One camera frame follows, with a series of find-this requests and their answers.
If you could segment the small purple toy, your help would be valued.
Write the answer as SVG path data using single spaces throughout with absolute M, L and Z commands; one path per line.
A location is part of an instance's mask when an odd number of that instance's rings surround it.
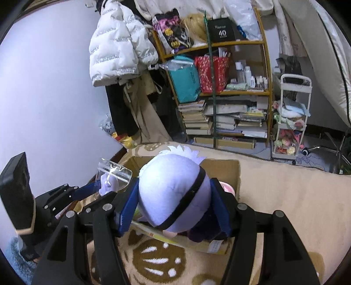
M 104 196 L 109 192 L 118 192 L 129 185 L 133 172 L 115 162 L 101 158 L 95 176 L 94 190 Z

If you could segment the snack bags on floor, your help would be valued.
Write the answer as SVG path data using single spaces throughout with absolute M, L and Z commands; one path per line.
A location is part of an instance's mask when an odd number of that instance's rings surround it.
M 99 125 L 102 131 L 106 132 L 110 137 L 115 139 L 117 142 L 123 145 L 126 149 L 133 149 L 137 146 L 137 143 L 129 137 L 127 134 L 118 134 L 115 130 L 111 115 L 106 115 L 106 117 L 101 121 Z

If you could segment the beige patterned carpet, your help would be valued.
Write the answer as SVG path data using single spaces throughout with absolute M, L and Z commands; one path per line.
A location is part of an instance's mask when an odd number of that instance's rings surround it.
M 350 283 L 350 177 L 192 146 L 211 177 L 229 183 L 254 210 L 282 210 L 322 284 Z M 145 236 L 135 227 L 117 240 L 131 284 L 220 284 L 232 241 L 218 254 Z

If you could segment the beige coat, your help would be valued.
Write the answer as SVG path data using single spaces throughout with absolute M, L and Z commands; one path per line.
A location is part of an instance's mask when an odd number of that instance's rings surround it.
M 172 141 L 148 98 L 156 91 L 149 71 L 144 71 L 140 77 L 131 79 L 124 86 L 126 103 L 131 110 L 132 121 L 137 125 L 137 132 L 132 136 L 137 144 Z

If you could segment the pink swirl roll cushion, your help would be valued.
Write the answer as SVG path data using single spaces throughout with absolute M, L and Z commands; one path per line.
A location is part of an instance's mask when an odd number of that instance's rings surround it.
M 231 185 L 229 185 L 226 182 L 220 182 L 220 185 L 222 186 L 225 192 L 231 193 L 233 196 L 236 196 L 236 191 Z

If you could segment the stack of books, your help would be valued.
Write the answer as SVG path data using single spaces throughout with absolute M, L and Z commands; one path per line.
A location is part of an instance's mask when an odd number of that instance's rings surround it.
M 209 116 L 205 115 L 205 109 L 205 100 L 179 104 L 178 111 L 180 112 L 187 135 L 208 136 L 212 134 L 212 121 Z

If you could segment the white puffer jacket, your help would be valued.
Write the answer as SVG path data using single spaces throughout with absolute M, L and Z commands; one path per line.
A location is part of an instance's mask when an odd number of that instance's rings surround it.
M 158 63 L 145 26 L 120 1 L 98 1 L 100 18 L 89 44 L 94 87 L 124 84 Z

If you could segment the teal bag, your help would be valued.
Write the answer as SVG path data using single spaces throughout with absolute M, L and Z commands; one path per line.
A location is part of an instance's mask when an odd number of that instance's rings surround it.
M 197 101 L 201 87 L 195 61 L 187 56 L 178 55 L 170 60 L 170 64 L 171 68 L 168 72 L 178 102 L 182 104 Z

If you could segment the wooden bookshelf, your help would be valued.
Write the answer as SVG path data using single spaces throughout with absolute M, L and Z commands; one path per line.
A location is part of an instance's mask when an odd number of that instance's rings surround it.
M 209 56 L 207 42 L 194 41 L 188 35 L 187 29 L 181 23 L 185 17 L 177 9 L 155 15 L 152 19 L 153 37 L 161 60 L 160 66 L 170 82 L 177 106 L 176 114 L 186 138 L 202 138 L 213 146 L 212 93 L 204 94 L 201 91 L 197 97 L 197 101 L 206 101 L 205 115 L 212 121 L 212 134 L 187 135 L 178 111 L 176 91 L 168 72 L 171 68 L 170 60 L 175 56 L 187 56 L 193 60 L 197 56 Z M 217 18 L 207 14 L 208 21 L 226 17 L 232 22 L 235 41 L 211 42 L 213 57 L 230 58 L 226 88 L 216 93 L 217 144 L 224 139 L 237 138 L 268 141 L 272 125 L 272 75 L 261 17 L 249 3 L 234 5 L 227 15 Z

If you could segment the white rolling cart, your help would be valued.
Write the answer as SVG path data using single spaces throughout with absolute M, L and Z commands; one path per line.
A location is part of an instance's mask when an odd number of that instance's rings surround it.
M 297 74 L 274 78 L 279 99 L 272 103 L 271 159 L 296 164 L 310 117 L 312 81 Z

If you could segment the red gift bag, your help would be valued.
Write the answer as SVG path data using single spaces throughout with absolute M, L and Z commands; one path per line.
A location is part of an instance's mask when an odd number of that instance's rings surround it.
M 202 93 L 212 93 L 213 73 L 216 93 L 224 91 L 228 80 L 228 72 L 230 66 L 229 57 L 214 56 L 212 66 L 209 56 L 197 56 L 195 58 L 195 66 L 199 74 L 199 81 Z

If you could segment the blonde wig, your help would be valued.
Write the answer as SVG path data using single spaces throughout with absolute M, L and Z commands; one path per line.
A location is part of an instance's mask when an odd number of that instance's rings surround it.
M 181 20 L 181 23 L 187 29 L 188 35 L 191 39 L 197 42 L 206 43 L 207 33 L 204 22 L 203 13 L 193 13 L 188 14 L 185 18 Z

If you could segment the green pole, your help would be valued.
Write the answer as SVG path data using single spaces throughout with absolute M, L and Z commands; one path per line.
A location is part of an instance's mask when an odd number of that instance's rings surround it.
M 211 84 L 212 84 L 212 111 L 213 111 L 213 148 L 217 149 L 217 104 L 216 104 L 216 85 L 215 85 L 215 68 L 214 68 L 214 59 L 212 53 L 212 44 L 210 39 L 210 31 L 208 28 L 208 18 L 206 11 L 204 13 L 204 22 L 207 33 L 207 45 L 209 50 L 209 62 L 210 62 L 210 70 L 211 70 Z

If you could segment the black box number 40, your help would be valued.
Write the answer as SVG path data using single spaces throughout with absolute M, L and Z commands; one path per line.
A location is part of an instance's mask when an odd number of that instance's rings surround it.
M 213 43 L 230 42 L 236 39 L 232 22 L 228 17 L 208 21 L 208 28 Z

